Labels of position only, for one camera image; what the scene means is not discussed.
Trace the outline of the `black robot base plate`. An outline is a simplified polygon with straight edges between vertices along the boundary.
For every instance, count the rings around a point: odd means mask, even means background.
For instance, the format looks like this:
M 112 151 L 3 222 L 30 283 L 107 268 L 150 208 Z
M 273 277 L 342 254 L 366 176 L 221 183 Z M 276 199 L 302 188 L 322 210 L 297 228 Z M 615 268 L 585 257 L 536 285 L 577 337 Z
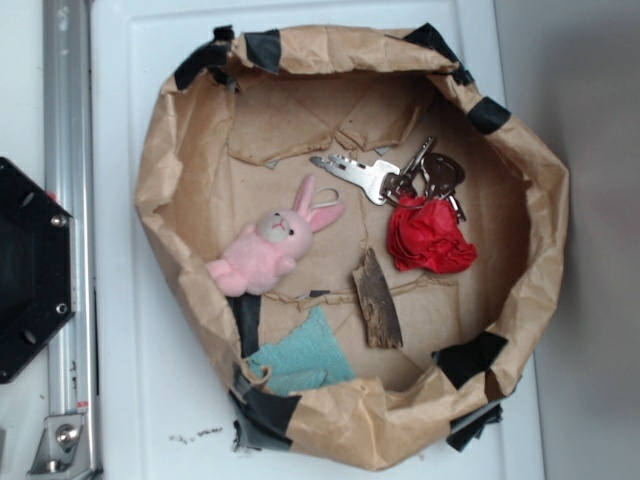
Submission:
M 1 159 L 1 382 L 12 382 L 73 315 L 72 217 Z

